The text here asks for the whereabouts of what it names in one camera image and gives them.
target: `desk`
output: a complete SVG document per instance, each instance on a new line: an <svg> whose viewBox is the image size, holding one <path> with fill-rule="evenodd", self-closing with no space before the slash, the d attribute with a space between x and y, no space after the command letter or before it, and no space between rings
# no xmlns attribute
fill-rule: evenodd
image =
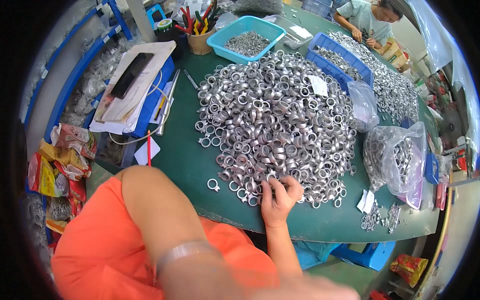
<svg viewBox="0 0 480 300"><path fill-rule="evenodd" d="M297 18L292 17L291 6L285 5L284 11L287 18L305 27L313 35L318 32L327 32L329 29L340 28L319 16L297 9ZM298 52L305 55L305 45ZM286 52L294 52L278 43L273 50L282 49ZM231 61L215 55L213 52L197 56L185 53L181 61L176 63L176 68L187 69L193 79L199 83L204 75L212 73L216 65L227 65ZM160 168L165 174L188 196L197 213L214 221L219 221L233 226L264 232L264 223L260 213L260 206L250 207L242 203L228 188L228 182L217 177L222 169L215 162L220 153L217 147L202 148L198 139L203 134L197 132L194 124L198 121L196 111L200 107L197 91L194 90L186 76L181 75L175 91L175 102L172 106L170 117L166 123L163 137L153 136L161 147L160 153L152 159L152 166ZM420 103L420 120L425 120L424 114L429 114L425 105ZM381 120L381 125L392 125ZM150 124L149 129L155 129L156 125ZM430 128L432 138L438 136L438 132ZM438 211L425 209L413 211L409 214L409 207L402 205L400 220L408 220L401 223L393 234L388 234L388 229L376 226L374 231L366 232L360 228L362 213L356 208L363 189L368 189L369 181L362 163L361 149L363 134L357 136L355 145L355 159L352 164L357 167L357 173L352 177L345 175L342 179L347 187L347 196L343 198L340 208L333 207L331 202L322 204L319 209L313 209L310 203L296 204L288 216L288 228L293 239L323 241L323 242L348 242L366 243L388 240L403 240L432 234L436 230ZM219 192L209 190L207 181L210 178L217 179L220 187ZM381 209L382 216L387 216L387 210L392 202L403 204L383 186L375 193Z"/></svg>

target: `woman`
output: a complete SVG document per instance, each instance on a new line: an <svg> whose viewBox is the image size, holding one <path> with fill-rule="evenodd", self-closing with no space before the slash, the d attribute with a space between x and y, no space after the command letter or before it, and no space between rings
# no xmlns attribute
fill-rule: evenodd
<svg viewBox="0 0 480 300"><path fill-rule="evenodd" d="M264 181L268 256L231 225L199 218L160 170L134 166L98 187L51 260L70 299L343 299L358 294L302 275L287 216L303 194L288 176Z"/></svg>
<svg viewBox="0 0 480 300"><path fill-rule="evenodd" d="M391 0L379 0L377 5L352 0L336 10L334 19L351 31L352 37L359 43L363 39L369 47L380 49L393 36L390 23L402 16L403 13Z"/></svg>

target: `cable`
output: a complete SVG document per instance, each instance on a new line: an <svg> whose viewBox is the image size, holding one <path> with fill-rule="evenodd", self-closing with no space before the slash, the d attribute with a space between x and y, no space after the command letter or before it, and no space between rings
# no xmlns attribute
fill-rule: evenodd
<svg viewBox="0 0 480 300"><path fill-rule="evenodd" d="M147 96L150 95L151 93L153 93L153 91L159 90L159 91L165 96L165 101L168 101L168 95L165 94L161 89L158 88L158 86L160 85L160 82L162 81L162 76L163 76L163 75L162 75L162 70L160 70L160 80L158 80L158 83L157 83L156 85L153 85L153 84L152 84L152 86L153 86L154 88L147 94ZM146 139L147 137L149 137L149 136L151 136L152 134L154 134L155 132L157 132L157 131L160 129L160 127L162 127L162 125L165 124L165 120L167 120L168 116L170 115L170 108L171 108L171 105L168 106L167 115L165 116L165 118L162 119L162 122L158 125L158 127L155 128L152 132L150 132L150 134L147 134L147 135L144 136L144 137L141 137L141 138L139 138L139 139L136 139L136 140L133 140L133 141L129 141L129 142L119 143L119 142L117 142L117 141L115 141L115 140L113 139L111 132L108 133L108 136L110 137L110 139L112 140L112 142L114 142L115 144L118 144L118 145L128 145L128 144L136 143L136 142L138 142L138 141L141 141L141 140L143 140L143 139Z"/></svg>

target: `black phone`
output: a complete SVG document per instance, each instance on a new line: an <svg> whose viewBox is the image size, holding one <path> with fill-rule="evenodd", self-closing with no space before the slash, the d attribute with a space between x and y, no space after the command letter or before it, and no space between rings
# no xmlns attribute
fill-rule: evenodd
<svg viewBox="0 0 480 300"><path fill-rule="evenodd" d="M137 57L133 59L125 72L120 76L120 79L117 81L117 84L115 84L110 94L116 98L123 99L135 78L137 78L138 74L140 74L152 57L153 53L138 53Z"/></svg>

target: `clear bangle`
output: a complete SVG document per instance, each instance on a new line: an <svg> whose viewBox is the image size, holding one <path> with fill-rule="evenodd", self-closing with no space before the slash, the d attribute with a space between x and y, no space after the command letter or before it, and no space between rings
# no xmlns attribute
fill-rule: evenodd
<svg viewBox="0 0 480 300"><path fill-rule="evenodd" d="M177 259L182 257L187 257L193 254L199 253L208 253L208 252L215 252L219 253L217 249L213 248L207 241L191 241L179 245L170 251L167 252L162 258L157 260L156 263L156 277L162 273L163 268L169 262L173 262Z"/></svg>

